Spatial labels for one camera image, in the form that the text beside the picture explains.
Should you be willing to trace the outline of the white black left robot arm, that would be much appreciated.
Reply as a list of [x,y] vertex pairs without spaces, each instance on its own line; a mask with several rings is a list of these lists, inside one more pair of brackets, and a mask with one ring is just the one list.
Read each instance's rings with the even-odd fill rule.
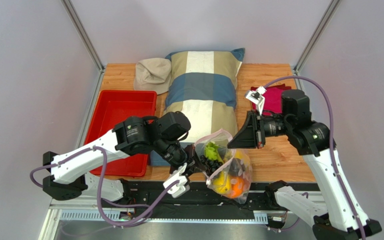
[[105,169],[108,163],[155,152],[171,167],[163,185],[177,198],[188,191],[189,176],[207,170],[192,144],[181,145],[190,129],[189,119],[180,111],[162,117],[131,116],[103,136],[71,152],[46,152],[42,167],[50,175],[42,180],[40,187],[58,201],[87,196],[115,202],[127,197],[126,183],[99,180],[91,170]]

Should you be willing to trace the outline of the green celery bunch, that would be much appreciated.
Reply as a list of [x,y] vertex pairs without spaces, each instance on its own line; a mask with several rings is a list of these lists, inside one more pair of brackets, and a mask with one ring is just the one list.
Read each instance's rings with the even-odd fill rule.
[[216,161],[219,163],[223,163],[221,155],[219,154],[220,146],[213,141],[209,141],[206,143],[204,147],[204,156],[211,161]]

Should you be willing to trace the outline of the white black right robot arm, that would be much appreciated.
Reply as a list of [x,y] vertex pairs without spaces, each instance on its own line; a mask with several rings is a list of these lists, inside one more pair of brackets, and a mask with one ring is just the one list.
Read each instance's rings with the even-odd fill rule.
[[279,180],[265,187],[269,208],[285,208],[306,222],[318,240],[363,240],[382,231],[379,221],[363,211],[344,179],[330,129],[312,120],[310,100],[302,90],[281,94],[281,113],[264,110],[265,88],[249,90],[255,104],[242,128],[228,143],[230,149],[260,149],[269,137],[286,136],[313,173],[325,205],[320,206]]

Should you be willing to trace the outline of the dark grape bunch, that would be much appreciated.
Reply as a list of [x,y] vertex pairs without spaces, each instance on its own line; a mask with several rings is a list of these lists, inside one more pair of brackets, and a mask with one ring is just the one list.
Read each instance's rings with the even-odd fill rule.
[[204,155],[201,155],[199,159],[204,166],[205,173],[208,176],[212,175],[218,168],[220,168],[224,164],[223,161],[219,161],[217,159],[211,160],[205,157]]

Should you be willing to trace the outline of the clear zip top bag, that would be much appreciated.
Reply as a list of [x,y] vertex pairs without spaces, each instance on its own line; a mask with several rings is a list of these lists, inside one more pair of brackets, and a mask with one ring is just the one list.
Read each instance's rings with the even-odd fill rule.
[[242,176],[238,176],[240,178],[243,178],[245,180],[245,186],[244,186],[244,192],[241,196],[237,198],[228,198],[226,195],[221,195],[223,197],[226,197],[228,199],[234,200],[239,204],[245,204],[248,198],[248,194],[251,188],[251,183],[253,181],[253,168],[251,164],[251,159],[248,155],[248,153],[243,149],[229,149],[228,143],[233,139],[233,136],[226,130],[220,129],[210,135],[204,136],[200,139],[198,139],[194,143],[195,151],[200,157],[201,155],[205,155],[205,145],[208,142],[214,142],[217,145],[219,145],[218,152],[221,156],[221,158],[224,161],[224,164],[219,167],[212,175],[207,175],[205,172],[203,172],[205,176],[205,182],[209,189],[213,190],[212,180],[215,178],[215,176],[220,172],[225,172],[226,174],[229,174],[230,164],[232,162],[233,158],[241,159],[241,163],[244,166],[244,173]]

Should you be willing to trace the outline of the orange fruit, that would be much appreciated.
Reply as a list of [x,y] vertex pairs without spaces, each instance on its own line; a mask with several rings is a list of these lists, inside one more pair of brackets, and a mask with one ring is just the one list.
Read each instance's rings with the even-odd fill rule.
[[238,198],[243,194],[246,181],[241,177],[232,177],[230,179],[230,189],[227,193],[227,197],[230,199]]

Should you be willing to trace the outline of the dark plum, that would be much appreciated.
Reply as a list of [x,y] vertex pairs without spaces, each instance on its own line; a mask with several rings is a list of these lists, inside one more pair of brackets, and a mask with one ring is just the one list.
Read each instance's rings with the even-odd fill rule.
[[245,167],[242,164],[242,160],[239,158],[233,158],[230,163],[228,174],[232,177],[240,177],[243,175],[244,171]]

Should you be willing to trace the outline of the yellow bell pepper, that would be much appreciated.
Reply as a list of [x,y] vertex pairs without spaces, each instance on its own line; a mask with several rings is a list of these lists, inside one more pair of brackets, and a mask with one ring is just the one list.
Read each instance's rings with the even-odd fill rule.
[[212,180],[213,190],[220,194],[226,195],[232,190],[231,177],[228,173],[219,172]]

